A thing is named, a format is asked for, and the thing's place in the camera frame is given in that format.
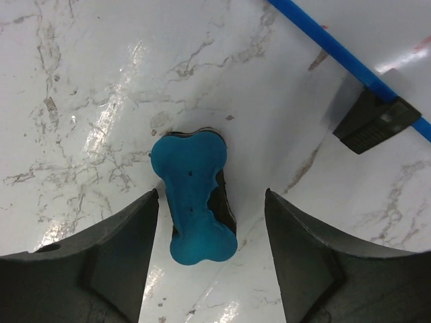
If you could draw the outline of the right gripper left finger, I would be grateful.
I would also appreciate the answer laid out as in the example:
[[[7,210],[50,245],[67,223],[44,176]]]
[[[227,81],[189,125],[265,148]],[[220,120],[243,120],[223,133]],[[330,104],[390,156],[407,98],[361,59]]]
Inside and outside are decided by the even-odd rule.
[[[2,322],[138,322],[158,221],[151,190],[35,252],[1,257]]]

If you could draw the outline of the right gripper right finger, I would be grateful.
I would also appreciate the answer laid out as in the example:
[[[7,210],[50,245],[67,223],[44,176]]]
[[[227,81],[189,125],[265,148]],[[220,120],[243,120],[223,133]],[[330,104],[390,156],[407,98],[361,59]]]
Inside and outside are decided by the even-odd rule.
[[[349,235],[265,193],[287,322],[429,322],[430,253]]]

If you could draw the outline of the small blue-framed whiteboard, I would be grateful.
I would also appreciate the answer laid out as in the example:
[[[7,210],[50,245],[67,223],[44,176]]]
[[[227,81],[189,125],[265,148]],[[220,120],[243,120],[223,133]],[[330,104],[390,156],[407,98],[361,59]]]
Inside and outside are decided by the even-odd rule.
[[[430,138],[429,1],[271,4],[380,99],[412,104],[422,113],[412,127]]]

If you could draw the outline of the blue bone-shaped eraser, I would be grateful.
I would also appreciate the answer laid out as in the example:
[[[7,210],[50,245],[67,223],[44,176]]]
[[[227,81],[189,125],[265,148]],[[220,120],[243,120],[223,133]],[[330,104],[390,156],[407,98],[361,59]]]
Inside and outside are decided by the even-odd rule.
[[[211,128],[170,132],[151,150],[173,222],[170,253],[179,264],[223,262],[236,252],[236,220],[224,180],[227,152],[223,137]]]

